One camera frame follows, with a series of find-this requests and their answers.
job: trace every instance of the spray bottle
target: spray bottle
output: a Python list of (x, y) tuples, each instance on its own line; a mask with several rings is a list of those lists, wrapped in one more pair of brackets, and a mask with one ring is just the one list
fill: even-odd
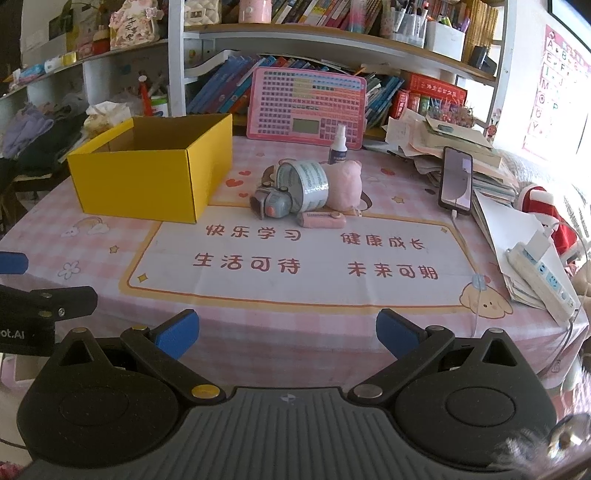
[(329, 164), (332, 165), (333, 163), (337, 163), (340, 161), (344, 161), (347, 157), (347, 136), (346, 136), (346, 126), (345, 125), (337, 125), (336, 127), (336, 135), (335, 141), (330, 146), (329, 152)]

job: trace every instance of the alphabet poster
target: alphabet poster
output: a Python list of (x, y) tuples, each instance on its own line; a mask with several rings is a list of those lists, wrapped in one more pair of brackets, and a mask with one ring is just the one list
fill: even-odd
[(546, 160), (576, 155), (589, 113), (591, 67), (546, 25), (540, 82), (523, 148)]

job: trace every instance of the charging cable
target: charging cable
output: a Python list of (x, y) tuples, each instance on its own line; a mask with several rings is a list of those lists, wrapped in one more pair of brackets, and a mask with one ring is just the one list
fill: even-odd
[[(456, 229), (456, 232), (459, 235), (460, 239), (462, 240), (462, 247), (464, 248), (464, 251), (467, 253), (468, 252), (468, 244), (466, 243), (466, 240), (464, 239), (462, 232), (460, 231), (460, 229), (457, 226), (456, 218), (457, 218), (457, 210), (454, 209), (454, 210), (452, 210), (452, 224), (453, 224), (453, 227)], [(482, 276), (476, 267), (476, 262), (474, 263), (474, 271), (476, 272), (476, 275), (478, 275), (479, 277)], [(474, 328), (472, 329), (472, 338), (474, 338), (476, 336), (476, 330), (478, 329), (478, 318), (480, 318), (480, 315), (479, 315), (480, 296), (482, 295), (482, 288), (483, 288), (483, 285), (479, 284), (478, 285), (478, 299), (476, 301), (476, 316), (474, 318)]]

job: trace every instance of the pen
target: pen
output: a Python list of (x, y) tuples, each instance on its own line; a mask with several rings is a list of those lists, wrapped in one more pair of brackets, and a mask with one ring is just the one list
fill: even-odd
[(470, 18), (466, 17), (462, 22), (462, 27), (460, 28), (460, 32), (466, 33), (468, 28), (470, 27)]

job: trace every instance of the pen holder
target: pen holder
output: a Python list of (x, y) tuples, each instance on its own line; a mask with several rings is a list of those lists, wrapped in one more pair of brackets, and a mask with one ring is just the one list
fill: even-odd
[(405, 14), (404, 11), (397, 11), (384, 2), (382, 10), (382, 23), (380, 25), (380, 36), (397, 40), (417, 47), (425, 44), (425, 33), (427, 19), (420, 15)]

